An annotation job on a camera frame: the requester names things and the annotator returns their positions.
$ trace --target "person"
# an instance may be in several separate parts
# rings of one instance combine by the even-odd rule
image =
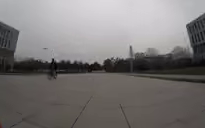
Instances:
[[[54,58],[52,58],[52,61],[51,61],[51,64],[50,64],[50,75],[54,76],[54,77],[57,76],[57,63],[56,63]]]

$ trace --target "pole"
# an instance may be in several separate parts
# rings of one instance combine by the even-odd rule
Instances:
[[[133,72],[133,49],[132,49],[132,46],[130,45],[129,47],[129,55],[130,55],[130,72],[132,73]]]

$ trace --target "concrete plaza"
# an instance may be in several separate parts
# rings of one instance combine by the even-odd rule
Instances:
[[[205,128],[205,84],[121,74],[0,75],[3,128]]]

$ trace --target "building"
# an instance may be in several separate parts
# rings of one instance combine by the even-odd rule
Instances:
[[[18,36],[18,30],[0,22],[0,70],[13,67]]]
[[[194,52],[194,61],[205,60],[205,13],[187,24],[187,30]]]

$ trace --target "sky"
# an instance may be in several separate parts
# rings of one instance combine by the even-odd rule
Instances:
[[[205,0],[0,0],[0,21],[20,31],[16,56],[103,62],[190,46],[186,24]]]

